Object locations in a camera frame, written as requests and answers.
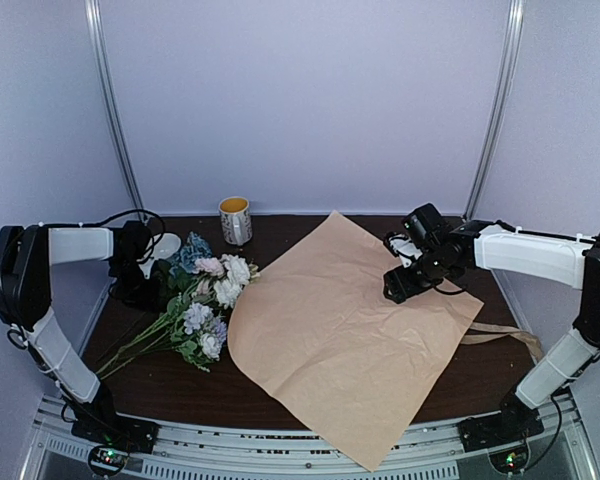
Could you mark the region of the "blue hydrangea stem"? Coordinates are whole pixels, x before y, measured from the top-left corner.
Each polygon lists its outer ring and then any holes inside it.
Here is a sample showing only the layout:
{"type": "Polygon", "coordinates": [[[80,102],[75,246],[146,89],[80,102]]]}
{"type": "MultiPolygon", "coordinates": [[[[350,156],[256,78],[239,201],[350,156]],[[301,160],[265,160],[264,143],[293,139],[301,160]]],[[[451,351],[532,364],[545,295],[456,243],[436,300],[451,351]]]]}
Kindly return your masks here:
{"type": "Polygon", "coordinates": [[[201,274],[196,267],[196,261],[211,257],[209,243],[199,234],[190,232],[179,250],[167,259],[167,298],[171,299],[197,287],[201,282],[201,274]]]}

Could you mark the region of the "pink rose stem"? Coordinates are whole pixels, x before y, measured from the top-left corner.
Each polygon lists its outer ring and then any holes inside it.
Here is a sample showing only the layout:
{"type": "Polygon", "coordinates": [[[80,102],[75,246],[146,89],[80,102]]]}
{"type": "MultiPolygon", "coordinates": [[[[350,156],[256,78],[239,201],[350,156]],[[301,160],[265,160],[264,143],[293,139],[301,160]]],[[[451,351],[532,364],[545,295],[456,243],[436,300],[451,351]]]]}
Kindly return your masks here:
{"type": "Polygon", "coordinates": [[[225,274],[226,269],[219,258],[189,258],[170,268],[168,285],[178,298],[218,308],[215,285],[225,274]]]}

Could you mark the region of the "green and peach wrapping paper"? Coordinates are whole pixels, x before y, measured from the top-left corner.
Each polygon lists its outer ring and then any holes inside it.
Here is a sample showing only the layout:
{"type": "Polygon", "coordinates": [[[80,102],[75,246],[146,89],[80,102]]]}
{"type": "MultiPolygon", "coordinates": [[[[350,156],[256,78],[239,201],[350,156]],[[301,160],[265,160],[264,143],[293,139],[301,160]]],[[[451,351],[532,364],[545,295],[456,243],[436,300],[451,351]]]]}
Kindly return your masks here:
{"type": "Polygon", "coordinates": [[[382,242],[330,214],[247,286],[231,314],[230,356],[305,427],[368,471],[401,439],[479,299],[429,291],[396,304],[382,242]]]}

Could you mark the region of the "white rose stem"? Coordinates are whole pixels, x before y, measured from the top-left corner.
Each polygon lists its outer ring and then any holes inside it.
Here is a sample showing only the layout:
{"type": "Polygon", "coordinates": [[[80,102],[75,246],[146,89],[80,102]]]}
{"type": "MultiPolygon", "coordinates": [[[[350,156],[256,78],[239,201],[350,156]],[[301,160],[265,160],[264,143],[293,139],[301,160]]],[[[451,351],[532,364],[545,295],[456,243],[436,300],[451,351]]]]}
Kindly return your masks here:
{"type": "Polygon", "coordinates": [[[239,296],[244,289],[254,283],[260,276],[259,267],[248,262],[244,257],[232,254],[223,254],[219,258],[226,269],[223,280],[215,285],[219,307],[212,308],[216,312],[233,310],[239,296]]]}

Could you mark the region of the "beige ribbon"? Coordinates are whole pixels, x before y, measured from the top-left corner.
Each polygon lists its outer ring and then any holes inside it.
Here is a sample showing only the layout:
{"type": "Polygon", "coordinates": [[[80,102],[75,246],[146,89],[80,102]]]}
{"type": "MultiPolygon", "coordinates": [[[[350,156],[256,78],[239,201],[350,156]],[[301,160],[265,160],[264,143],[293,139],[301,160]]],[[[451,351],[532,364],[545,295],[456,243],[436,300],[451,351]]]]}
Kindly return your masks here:
{"type": "Polygon", "coordinates": [[[478,345],[488,342],[512,338],[524,344],[535,362],[545,356],[542,344],[537,336],[508,325],[487,324],[474,321],[460,341],[461,345],[478,345]]]}

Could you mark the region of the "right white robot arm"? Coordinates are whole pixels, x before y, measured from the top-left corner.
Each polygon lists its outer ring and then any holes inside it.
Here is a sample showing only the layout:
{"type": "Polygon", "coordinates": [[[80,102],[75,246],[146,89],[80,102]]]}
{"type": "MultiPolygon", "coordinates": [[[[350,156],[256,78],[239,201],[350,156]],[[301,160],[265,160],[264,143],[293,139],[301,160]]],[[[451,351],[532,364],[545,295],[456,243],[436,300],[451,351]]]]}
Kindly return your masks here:
{"type": "Polygon", "coordinates": [[[534,232],[503,221],[453,226],[431,206],[384,238],[400,266],[384,276],[384,295],[400,304],[468,270],[493,272],[521,325],[547,352],[506,394],[497,413],[462,421],[468,451],[542,433],[538,410],[600,359],[600,232],[534,232]]]}

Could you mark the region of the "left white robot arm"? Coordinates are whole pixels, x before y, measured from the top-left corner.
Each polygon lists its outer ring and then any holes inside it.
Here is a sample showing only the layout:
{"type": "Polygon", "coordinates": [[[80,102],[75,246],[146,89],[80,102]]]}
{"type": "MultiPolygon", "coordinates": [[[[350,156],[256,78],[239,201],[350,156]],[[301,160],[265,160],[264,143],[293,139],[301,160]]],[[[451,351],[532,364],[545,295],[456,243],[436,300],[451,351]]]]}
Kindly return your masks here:
{"type": "Polygon", "coordinates": [[[105,261],[122,293],[149,279],[158,239],[140,221],[4,226],[0,229],[0,320],[20,336],[41,373],[64,393],[76,421],[103,444],[125,435],[110,390],[80,358],[52,307],[51,270],[62,264],[105,261]]]}

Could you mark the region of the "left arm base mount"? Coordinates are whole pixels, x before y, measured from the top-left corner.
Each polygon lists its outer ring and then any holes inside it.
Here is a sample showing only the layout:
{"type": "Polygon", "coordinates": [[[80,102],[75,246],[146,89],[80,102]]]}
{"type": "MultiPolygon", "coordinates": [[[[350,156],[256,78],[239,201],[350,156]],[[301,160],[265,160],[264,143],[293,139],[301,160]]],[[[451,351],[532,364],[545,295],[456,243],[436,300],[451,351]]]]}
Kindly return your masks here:
{"type": "Polygon", "coordinates": [[[87,454],[87,465],[101,477],[121,473],[131,456],[136,453],[153,452],[159,425],[148,420],[120,416],[119,428],[115,429],[96,420],[75,420],[71,434],[94,443],[87,454]]]}

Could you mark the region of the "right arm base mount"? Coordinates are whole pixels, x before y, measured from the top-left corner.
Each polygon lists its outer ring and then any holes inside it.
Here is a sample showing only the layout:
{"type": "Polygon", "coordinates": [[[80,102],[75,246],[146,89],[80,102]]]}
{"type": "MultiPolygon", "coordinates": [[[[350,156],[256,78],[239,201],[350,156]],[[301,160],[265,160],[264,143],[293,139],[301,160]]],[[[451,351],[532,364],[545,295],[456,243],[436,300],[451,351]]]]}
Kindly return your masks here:
{"type": "Polygon", "coordinates": [[[529,440],[544,432],[539,419],[531,419],[522,425],[506,424],[502,413],[469,417],[457,428],[466,453],[485,450],[491,467],[509,476],[522,473],[530,466],[529,440]]]}

